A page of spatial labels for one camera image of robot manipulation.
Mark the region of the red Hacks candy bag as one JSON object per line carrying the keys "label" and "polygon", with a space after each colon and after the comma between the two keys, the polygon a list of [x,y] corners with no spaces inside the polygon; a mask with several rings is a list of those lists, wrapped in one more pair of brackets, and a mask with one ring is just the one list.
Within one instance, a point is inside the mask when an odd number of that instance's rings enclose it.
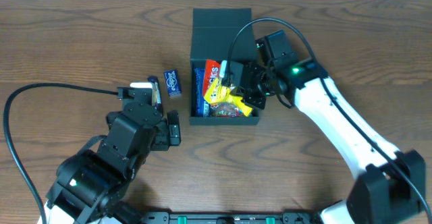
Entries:
{"label": "red Hacks candy bag", "polygon": [[202,95],[204,96],[210,87],[210,85],[213,83],[214,79],[218,77],[219,70],[220,70],[220,62],[207,59],[205,64],[205,73],[204,73],[204,79],[202,83]]}

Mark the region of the yellow candy bag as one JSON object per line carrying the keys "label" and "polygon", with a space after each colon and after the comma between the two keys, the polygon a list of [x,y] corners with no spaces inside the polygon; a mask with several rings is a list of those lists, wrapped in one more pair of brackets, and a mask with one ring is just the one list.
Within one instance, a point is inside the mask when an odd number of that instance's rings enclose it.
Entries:
{"label": "yellow candy bag", "polygon": [[213,83],[208,88],[204,99],[210,106],[215,103],[231,103],[240,108],[245,117],[249,117],[253,111],[251,107],[243,103],[241,96],[231,95],[232,89],[228,86],[223,86],[219,78],[214,79]]}

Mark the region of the Haribo gummy worms bag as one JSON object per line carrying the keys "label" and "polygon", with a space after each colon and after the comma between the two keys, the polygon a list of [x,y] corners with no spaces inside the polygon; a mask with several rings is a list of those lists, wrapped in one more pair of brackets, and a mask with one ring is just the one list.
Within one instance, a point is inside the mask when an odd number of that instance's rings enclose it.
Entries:
{"label": "Haribo gummy worms bag", "polygon": [[240,108],[231,103],[215,103],[210,106],[211,117],[244,117]]}

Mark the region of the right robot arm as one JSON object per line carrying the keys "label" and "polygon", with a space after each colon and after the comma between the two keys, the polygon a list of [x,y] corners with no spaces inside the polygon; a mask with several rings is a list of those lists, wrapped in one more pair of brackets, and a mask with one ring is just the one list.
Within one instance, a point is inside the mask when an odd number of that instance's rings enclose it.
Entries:
{"label": "right robot arm", "polygon": [[326,135],[355,180],[347,199],[318,212],[321,223],[399,223],[425,206],[425,161],[415,150],[403,153],[381,137],[346,101],[313,58],[303,61],[284,31],[256,40],[263,65],[249,63],[236,83],[244,103],[264,109],[276,95]]}

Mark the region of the blue Eclipse gum pack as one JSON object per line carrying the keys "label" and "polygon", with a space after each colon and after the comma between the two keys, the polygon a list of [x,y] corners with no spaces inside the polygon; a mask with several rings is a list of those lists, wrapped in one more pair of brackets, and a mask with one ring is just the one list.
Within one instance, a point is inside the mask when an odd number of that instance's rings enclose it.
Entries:
{"label": "blue Eclipse gum pack", "polygon": [[170,97],[181,95],[182,90],[180,86],[179,76],[176,69],[167,70],[164,72],[165,83],[167,86],[167,93]]}

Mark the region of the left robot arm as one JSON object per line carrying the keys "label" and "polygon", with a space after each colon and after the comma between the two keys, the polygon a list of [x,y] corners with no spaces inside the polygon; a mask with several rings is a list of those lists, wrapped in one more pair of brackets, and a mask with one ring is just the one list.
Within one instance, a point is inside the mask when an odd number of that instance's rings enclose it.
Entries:
{"label": "left robot arm", "polygon": [[153,90],[120,87],[117,97],[122,108],[107,114],[108,133],[58,167],[41,216],[48,223],[119,221],[115,210],[148,155],[180,145],[178,112],[162,114]]}

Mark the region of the long blue snack bar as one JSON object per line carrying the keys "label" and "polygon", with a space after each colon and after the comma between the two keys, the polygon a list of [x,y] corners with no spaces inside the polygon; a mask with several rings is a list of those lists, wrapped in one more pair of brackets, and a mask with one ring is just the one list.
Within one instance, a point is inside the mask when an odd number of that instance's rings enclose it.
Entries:
{"label": "long blue snack bar", "polygon": [[197,117],[208,117],[210,116],[210,106],[203,96],[203,82],[205,69],[195,68],[196,77],[196,116]]}

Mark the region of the dark blue chocolate bar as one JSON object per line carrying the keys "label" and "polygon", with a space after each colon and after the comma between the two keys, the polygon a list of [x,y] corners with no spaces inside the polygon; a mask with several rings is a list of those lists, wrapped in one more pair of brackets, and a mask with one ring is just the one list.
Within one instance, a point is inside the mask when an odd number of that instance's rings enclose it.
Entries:
{"label": "dark blue chocolate bar", "polygon": [[163,104],[161,101],[161,92],[159,88],[159,79],[156,76],[149,76],[148,81],[155,85],[155,95],[156,95],[156,109],[163,113]]}

